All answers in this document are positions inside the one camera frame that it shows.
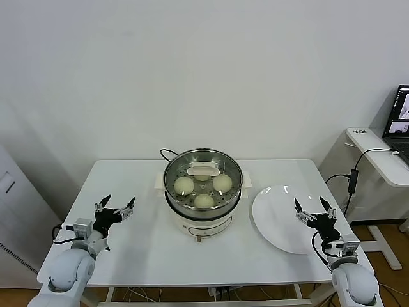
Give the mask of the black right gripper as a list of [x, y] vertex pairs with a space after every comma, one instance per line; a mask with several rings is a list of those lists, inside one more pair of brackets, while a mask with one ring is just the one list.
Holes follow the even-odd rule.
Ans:
[[301, 204], [295, 198], [296, 217], [300, 221], [309, 221], [309, 227], [314, 228], [322, 239], [322, 244], [326, 245], [341, 238], [340, 233], [335, 229], [336, 208], [320, 197], [321, 204], [327, 213], [310, 214], [302, 209]]

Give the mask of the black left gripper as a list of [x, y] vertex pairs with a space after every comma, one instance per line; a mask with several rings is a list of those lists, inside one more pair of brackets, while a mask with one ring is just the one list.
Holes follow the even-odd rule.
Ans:
[[98, 231], [102, 236], [108, 236], [109, 228], [114, 223], [122, 222], [122, 217], [129, 217], [133, 214], [135, 197], [120, 209], [105, 208], [110, 198], [111, 195], [109, 194], [98, 203], [95, 203], [94, 230]]

